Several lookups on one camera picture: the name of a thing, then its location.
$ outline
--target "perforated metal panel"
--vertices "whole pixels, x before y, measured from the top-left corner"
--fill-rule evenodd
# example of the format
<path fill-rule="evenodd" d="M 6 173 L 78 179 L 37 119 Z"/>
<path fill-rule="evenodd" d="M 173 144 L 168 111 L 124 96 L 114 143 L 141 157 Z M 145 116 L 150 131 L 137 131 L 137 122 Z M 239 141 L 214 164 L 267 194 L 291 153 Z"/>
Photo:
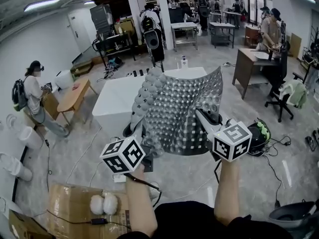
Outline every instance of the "perforated metal panel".
<path fill-rule="evenodd" d="M 220 67 L 192 80 L 167 77 L 157 68 L 150 70 L 132 107 L 131 130 L 145 118 L 143 144 L 151 147 L 154 156 L 164 151 L 178 155 L 206 153 L 206 134 L 195 110 L 202 109 L 217 119 L 222 90 Z"/>

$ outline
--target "small box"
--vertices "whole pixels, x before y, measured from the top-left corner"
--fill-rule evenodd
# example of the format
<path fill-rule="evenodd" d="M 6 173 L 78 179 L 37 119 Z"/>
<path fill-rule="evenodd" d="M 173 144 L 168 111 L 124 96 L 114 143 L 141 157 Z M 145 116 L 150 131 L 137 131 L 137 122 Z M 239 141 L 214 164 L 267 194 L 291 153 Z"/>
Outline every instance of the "small box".
<path fill-rule="evenodd" d="M 242 122 L 237 122 L 214 133 L 213 138 L 213 152 L 231 162 L 248 152 L 252 133 Z"/>
<path fill-rule="evenodd" d="M 107 144 L 100 158 L 109 166 L 114 174 L 133 172 L 142 159 L 145 152 L 134 136 Z"/>
<path fill-rule="evenodd" d="M 17 239 L 51 239 L 53 238 L 33 218 L 9 210 L 9 228 Z"/>

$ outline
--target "loudspeaker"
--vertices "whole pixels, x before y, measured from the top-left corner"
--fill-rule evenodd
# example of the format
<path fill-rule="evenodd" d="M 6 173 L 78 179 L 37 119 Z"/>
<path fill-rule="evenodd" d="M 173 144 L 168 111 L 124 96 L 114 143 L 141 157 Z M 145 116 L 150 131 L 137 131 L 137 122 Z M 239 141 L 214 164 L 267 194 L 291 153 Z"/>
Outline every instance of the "loudspeaker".
<path fill-rule="evenodd" d="M 150 30 L 144 33 L 145 41 L 147 46 L 151 50 L 155 50 L 159 46 L 159 37 L 155 30 Z"/>

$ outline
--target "hand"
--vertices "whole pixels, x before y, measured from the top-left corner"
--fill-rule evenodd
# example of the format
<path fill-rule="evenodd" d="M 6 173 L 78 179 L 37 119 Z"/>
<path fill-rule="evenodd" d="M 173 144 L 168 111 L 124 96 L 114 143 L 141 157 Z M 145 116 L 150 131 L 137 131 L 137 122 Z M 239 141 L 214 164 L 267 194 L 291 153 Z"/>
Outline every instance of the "hand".
<path fill-rule="evenodd" d="M 137 169 L 131 173 L 135 178 L 138 178 L 140 180 L 145 180 L 144 177 L 144 165 L 140 164 Z"/>

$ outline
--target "wooden table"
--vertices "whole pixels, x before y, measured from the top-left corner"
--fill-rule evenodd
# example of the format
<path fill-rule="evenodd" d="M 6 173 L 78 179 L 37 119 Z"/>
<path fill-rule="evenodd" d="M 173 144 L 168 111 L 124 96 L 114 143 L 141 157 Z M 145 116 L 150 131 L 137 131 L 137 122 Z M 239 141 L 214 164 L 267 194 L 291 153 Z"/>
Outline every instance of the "wooden table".
<path fill-rule="evenodd" d="M 239 21 L 240 21 L 240 16 L 241 16 L 240 13 L 233 12 L 233 11 L 224 11 L 223 13 L 226 14 L 226 18 L 227 18 L 228 23 L 231 23 L 231 18 L 233 18 L 234 25 L 236 25 L 236 27 L 239 28 Z"/>
<path fill-rule="evenodd" d="M 186 31 L 186 39 L 178 39 L 176 40 L 175 31 L 184 30 Z M 187 32 L 192 30 L 192 38 L 188 38 Z M 171 32 L 173 36 L 173 44 L 174 44 L 174 51 L 177 51 L 176 45 L 182 43 L 192 43 L 196 50 L 198 49 L 197 46 L 197 25 L 194 22 L 181 22 L 181 23 L 173 23 L 171 24 Z"/>
<path fill-rule="evenodd" d="M 228 29 L 228 33 L 224 33 L 223 29 Z M 211 40 L 210 43 L 213 44 L 216 48 L 217 43 L 232 43 L 234 48 L 234 40 L 235 40 L 235 26 L 229 23 L 218 23 L 218 22 L 211 22 L 210 23 L 210 36 Z"/>
<path fill-rule="evenodd" d="M 244 88 L 241 95 L 241 99 L 245 98 L 248 85 L 267 83 L 268 80 L 261 74 L 261 66 L 278 66 L 279 61 L 272 61 L 259 59 L 254 55 L 255 49 L 238 49 L 237 62 L 235 67 L 235 73 L 233 78 L 233 85 L 235 85 L 236 79 L 240 85 Z"/>
<path fill-rule="evenodd" d="M 259 28 L 247 25 L 245 29 L 245 45 L 249 48 L 256 47 L 258 44 Z"/>
<path fill-rule="evenodd" d="M 70 87 L 67 92 L 65 93 L 63 99 L 61 100 L 57 111 L 59 113 L 62 113 L 62 115 L 64 116 L 64 118 L 66 119 L 66 121 L 69 123 L 69 121 L 67 120 L 66 116 L 65 116 L 65 112 L 69 112 L 69 111 L 73 111 L 74 114 L 83 122 L 85 123 L 85 120 L 82 119 L 79 115 L 78 115 L 78 110 L 83 102 L 84 99 L 84 95 L 86 93 L 86 91 L 88 90 L 88 88 L 91 88 L 92 91 L 97 95 L 97 93 L 95 92 L 95 90 L 91 87 L 91 83 L 89 78 L 84 77 L 81 78 L 79 80 L 77 80 L 74 84 L 79 84 L 79 87 L 75 90 L 72 90 L 72 87 Z"/>

